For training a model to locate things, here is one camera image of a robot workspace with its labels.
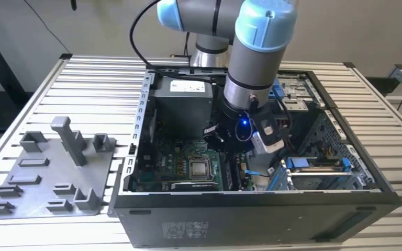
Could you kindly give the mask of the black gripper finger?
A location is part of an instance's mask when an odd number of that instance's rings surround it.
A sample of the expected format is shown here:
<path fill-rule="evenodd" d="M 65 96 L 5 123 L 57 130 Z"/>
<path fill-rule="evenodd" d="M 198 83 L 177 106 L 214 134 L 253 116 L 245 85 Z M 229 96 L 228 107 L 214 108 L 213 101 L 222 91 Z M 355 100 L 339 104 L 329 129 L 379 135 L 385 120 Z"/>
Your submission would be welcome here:
<path fill-rule="evenodd" d="M 218 126 L 212 125 L 202 129 L 202 139 L 210 147 L 222 147 L 224 139 L 218 134 Z"/>

